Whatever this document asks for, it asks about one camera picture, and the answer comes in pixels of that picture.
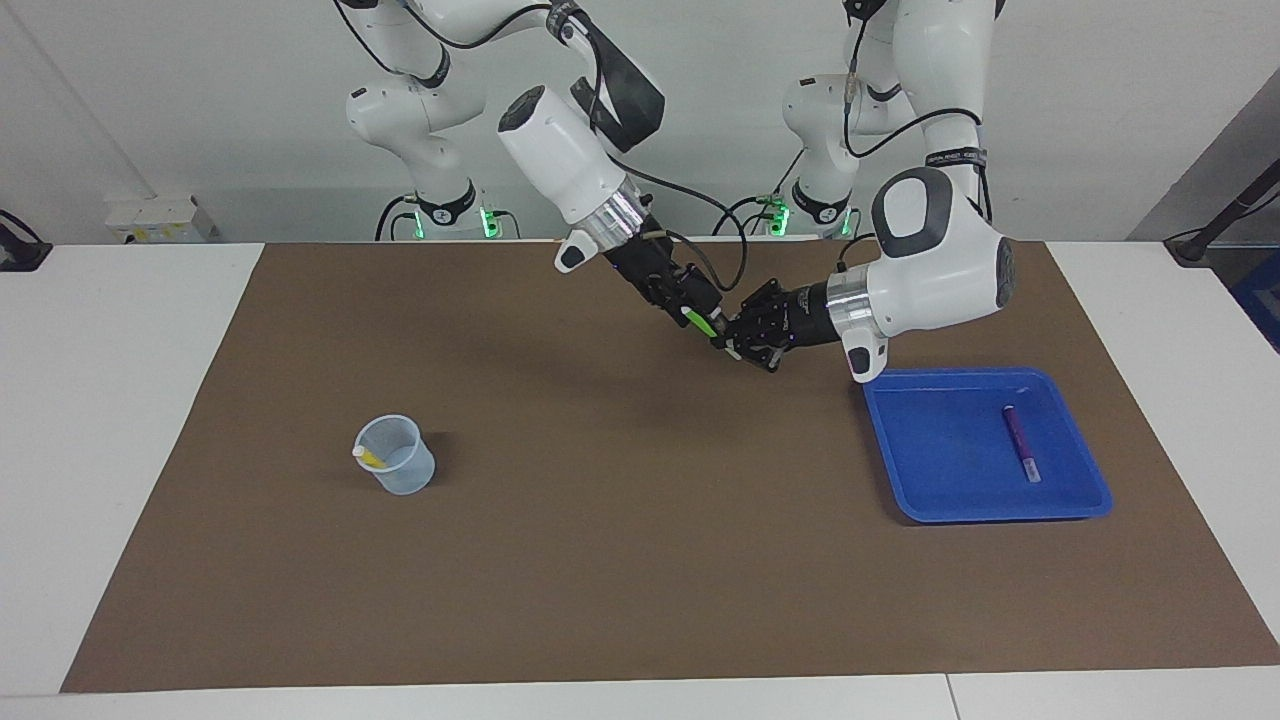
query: brown table mat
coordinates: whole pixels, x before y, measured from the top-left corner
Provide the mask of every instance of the brown table mat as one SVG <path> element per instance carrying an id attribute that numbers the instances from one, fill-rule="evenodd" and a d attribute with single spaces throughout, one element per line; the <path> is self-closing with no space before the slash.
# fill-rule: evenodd
<path id="1" fill-rule="evenodd" d="M 1047 370 L 1115 511 L 969 527 L 899 512 L 838 347 L 768 375 L 553 251 L 269 246 L 63 689 L 1280 664 L 1044 247 L 892 365 Z M 440 462 L 407 498 L 349 457 L 389 411 Z"/>

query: plastic cup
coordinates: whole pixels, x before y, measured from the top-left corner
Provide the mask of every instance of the plastic cup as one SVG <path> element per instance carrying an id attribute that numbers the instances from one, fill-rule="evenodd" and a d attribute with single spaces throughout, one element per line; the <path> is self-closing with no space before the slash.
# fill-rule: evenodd
<path id="1" fill-rule="evenodd" d="M 413 495 L 435 474 L 435 456 L 422 442 L 417 423 L 403 415 L 383 415 L 356 436 L 356 445 L 378 456 L 387 466 L 374 468 L 361 459 L 356 464 L 378 478 L 392 495 Z"/>

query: blue plastic tray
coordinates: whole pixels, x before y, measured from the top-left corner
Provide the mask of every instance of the blue plastic tray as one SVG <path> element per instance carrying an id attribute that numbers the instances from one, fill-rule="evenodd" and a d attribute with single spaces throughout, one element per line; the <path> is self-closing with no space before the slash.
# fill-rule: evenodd
<path id="1" fill-rule="evenodd" d="M 1111 491 L 1057 386 L 1032 368 L 887 370 L 864 387 L 893 497 L 919 523 L 1097 518 Z M 1042 482 L 1001 410 L 1018 409 Z"/>

